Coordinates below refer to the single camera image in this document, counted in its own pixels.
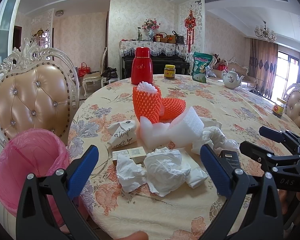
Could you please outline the person hand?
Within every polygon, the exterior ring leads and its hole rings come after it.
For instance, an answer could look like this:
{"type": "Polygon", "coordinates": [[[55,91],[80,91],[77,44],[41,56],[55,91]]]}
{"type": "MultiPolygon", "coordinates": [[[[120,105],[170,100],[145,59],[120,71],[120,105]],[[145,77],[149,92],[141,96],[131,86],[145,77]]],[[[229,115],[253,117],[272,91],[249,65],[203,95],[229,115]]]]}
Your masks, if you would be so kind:
{"type": "Polygon", "coordinates": [[[148,240],[148,235],[143,231],[137,231],[127,237],[119,238],[118,240],[148,240]]]}

